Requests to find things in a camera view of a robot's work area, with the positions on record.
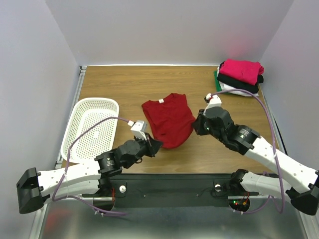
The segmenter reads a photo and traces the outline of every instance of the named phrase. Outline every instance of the white laundry basket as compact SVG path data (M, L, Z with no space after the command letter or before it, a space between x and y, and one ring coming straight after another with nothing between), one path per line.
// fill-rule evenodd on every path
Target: white laundry basket
M85 98L73 108L68 122L61 155L66 160L72 142L88 128L107 117L118 117L119 105L107 98ZM70 162L85 163L105 151L112 149L117 119L109 119L86 133L72 147Z

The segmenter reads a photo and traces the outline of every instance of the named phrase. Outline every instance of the white backdrop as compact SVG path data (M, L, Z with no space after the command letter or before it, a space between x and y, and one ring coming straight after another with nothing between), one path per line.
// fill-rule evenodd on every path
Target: white backdrop
M260 60L293 0L46 0L81 65Z
M43 0L0 9L0 238L26 239L34 214L19 214L15 185L54 168L79 70Z
M319 170L318 9L317 0L295 0L261 60L266 69L263 92L288 155L316 170Z

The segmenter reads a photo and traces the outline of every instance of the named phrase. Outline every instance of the folded clothes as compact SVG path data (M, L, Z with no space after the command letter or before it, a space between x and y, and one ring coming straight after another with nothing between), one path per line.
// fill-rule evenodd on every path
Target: folded clothes
M256 85L258 75L264 73L264 67L259 62L239 61L229 58L224 61L219 71L223 75L230 76L250 85Z
M216 89L217 91L225 91L225 90L235 90L236 88L234 87L231 87L231 86L228 86L222 82L219 82L217 80L217 76L218 76L218 69L219 67L217 68L217 71L214 72L214 75L215 75L215 84L216 84ZM240 95L240 96L245 96L245 97L251 97L251 95L245 93L245 92L241 92L241 91L232 91L232 92L227 92L226 94L235 94L235 95Z
M219 74L219 70L222 68L224 65L224 61L217 67L217 75ZM257 83L264 83L264 77L262 75L257 76Z
M258 83L253 86L253 85L250 85L248 83L238 81L235 78L232 78L230 76L226 76L226 75L221 74L221 73L218 74L217 80L222 82L222 83L225 83L228 86L232 86L236 89L246 90L246 91L249 91L253 94L258 93L258 91L259 91Z

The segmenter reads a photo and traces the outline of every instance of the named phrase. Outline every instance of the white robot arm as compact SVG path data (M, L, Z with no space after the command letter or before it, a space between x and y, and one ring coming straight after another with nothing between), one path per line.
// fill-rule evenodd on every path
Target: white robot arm
M257 132L245 125L234 124L228 111L221 107L218 96L208 94L206 109L199 111L193 123L198 135L212 135L230 150L256 160L273 172L277 172L273 146ZM97 194L110 191L110 177L121 174L123 168L139 163L142 156L154 157L162 142L154 140L145 132L146 124L137 121L130 125L134 140L128 140L118 148L102 153L87 163L68 169L39 171L26 170L18 181L17 194L21 214L34 212L55 198L65 198L79 194ZM283 185L279 178L266 177L238 169L231 175L229 191L242 195L245 192L259 192L282 197L301 212L315 215L319 207L318 171L308 168L284 153L276 150L280 163Z
M210 134L227 148L239 152L265 165L277 173L273 146L257 132L245 125L234 124L228 111L221 107L218 96L208 94L206 109L200 110L193 124L199 135ZM319 207L318 171L306 167L276 149L283 178L286 201L309 215L315 215ZM239 169L233 175L235 188L244 192L259 192L281 198L278 178L257 175Z
M54 200L54 194L55 198L60 199L110 191L110 177L121 174L123 168L141 162L143 156L154 157L162 142L145 132L147 124L144 121L130 123L134 140L128 140L111 151L88 159L86 163L69 167L67 173L64 168L39 172L35 168L26 170L16 184L19 212L26 214L42 208Z

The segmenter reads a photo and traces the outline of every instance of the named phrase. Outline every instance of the wooden table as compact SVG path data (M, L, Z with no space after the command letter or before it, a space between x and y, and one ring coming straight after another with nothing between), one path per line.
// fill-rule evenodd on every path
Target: wooden table
M210 66L89 66L85 73L80 98L105 97L118 102L120 117L147 120L142 103L166 97L170 93L186 94L195 117L204 109L203 98L216 92ZM268 121L260 104L251 97L220 95L222 106L237 124L247 125L271 142ZM132 139L130 127L118 121L113 147ZM195 132L180 147L161 149L155 158L144 157L123 172L130 173L231 173L238 168L260 173L267 170L260 163L230 151L212 136Z

